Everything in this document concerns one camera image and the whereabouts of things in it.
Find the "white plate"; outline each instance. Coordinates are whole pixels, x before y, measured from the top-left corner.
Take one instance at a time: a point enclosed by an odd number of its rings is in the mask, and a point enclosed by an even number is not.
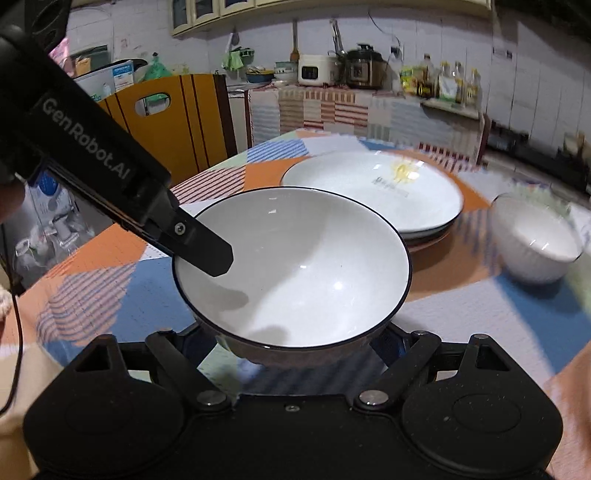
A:
[[[332,152],[309,158],[283,175],[285,186],[338,193],[383,215],[403,238],[432,235],[462,211],[463,196],[425,162],[380,152]]]

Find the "green cloth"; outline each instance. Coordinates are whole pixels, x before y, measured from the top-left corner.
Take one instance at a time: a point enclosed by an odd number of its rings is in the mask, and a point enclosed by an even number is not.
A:
[[[234,50],[224,54],[222,59],[222,68],[235,72],[240,70],[244,64],[240,58],[240,50]]]

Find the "white wall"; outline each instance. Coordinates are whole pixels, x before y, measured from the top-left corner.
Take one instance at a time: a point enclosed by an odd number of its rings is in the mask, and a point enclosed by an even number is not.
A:
[[[168,32],[167,0],[119,0],[73,10],[67,36],[70,51],[108,45],[114,60],[145,58],[158,52],[160,60],[174,72],[209,71],[205,34],[178,39]]]
[[[291,19],[299,17],[300,53],[324,54],[333,49],[329,19],[339,19],[345,49],[372,44],[387,57],[395,39],[373,25],[367,7],[318,8],[290,14],[264,15],[236,21],[240,44],[255,50],[254,63],[272,67],[288,60],[292,49]],[[591,46],[551,26],[514,12],[500,21],[435,11],[375,8],[380,28],[402,42],[405,63],[424,53],[433,63],[459,60],[482,76],[483,107],[493,119],[559,146],[565,132],[591,135]],[[231,26],[173,39],[168,33],[166,0],[118,0],[115,5],[72,12],[68,35],[72,51],[87,46],[113,46],[116,58],[149,57],[153,51],[179,72],[221,70],[221,57]],[[493,55],[493,47],[512,58]],[[400,63],[392,62],[396,69]]]
[[[288,60],[295,15],[300,17],[300,53],[324,54],[334,48],[331,17],[339,19],[346,50],[363,41],[387,57],[390,45],[397,45],[373,25],[367,7],[315,9],[239,22],[240,44],[255,50],[255,64],[272,67]],[[459,60],[467,71],[477,68],[483,107],[493,119],[554,146],[561,145],[567,131],[591,135],[591,46],[582,40],[514,12],[500,22],[402,8],[372,9],[372,16],[382,30],[400,39],[405,64],[429,53],[435,65]],[[210,70],[220,68],[229,32],[209,33]],[[493,47],[509,50],[512,59],[493,55]]]

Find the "plate logo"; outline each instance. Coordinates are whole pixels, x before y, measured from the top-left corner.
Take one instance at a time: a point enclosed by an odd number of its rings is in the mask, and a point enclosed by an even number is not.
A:
[[[377,177],[372,180],[374,185],[396,192],[403,197],[408,197],[408,192],[402,188],[403,185],[412,183],[419,178],[419,164],[414,161],[394,161],[390,164],[390,175],[388,178]]]

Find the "cable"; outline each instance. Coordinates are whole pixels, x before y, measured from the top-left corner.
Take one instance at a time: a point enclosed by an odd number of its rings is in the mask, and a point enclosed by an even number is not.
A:
[[[17,363],[14,366],[14,376],[12,377],[12,385],[10,387],[10,392],[8,393],[8,398],[6,403],[0,410],[0,417],[4,415],[12,402],[14,401],[14,397],[17,394],[18,388],[18,379],[21,376],[21,364],[22,364],[22,349],[23,349],[23,338],[22,338],[22,324],[21,324],[21,316],[18,313],[18,305],[17,305],[17,296],[14,294],[14,285],[12,283],[12,267],[10,265],[10,259],[8,256],[8,244],[6,242],[6,231],[4,229],[4,225],[0,225],[2,228],[2,242],[4,243],[4,257],[6,258],[6,269],[8,275],[8,284],[10,286],[10,293],[12,294],[12,308],[14,308],[14,316],[17,318],[17,329],[18,329],[18,353],[17,353]]]
[[[371,10],[369,8],[368,8],[368,17],[372,21],[372,23],[375,25],[375,28],[377,28],[378,30],[380,30],[380,32],[383,33],[384,35],[387,35],[387,36],[392,37],[392,38],[396,38],[396,41],[398,42],[398,48],[401,48],[402,47],[402,44],[400,43],[400,40],[398,39],[398,37],[396,35],[394,35],[393,33],[385,32],[384,30],[382,30],[378,26],[378,24],[375,22],[374,18],[371,16]]]

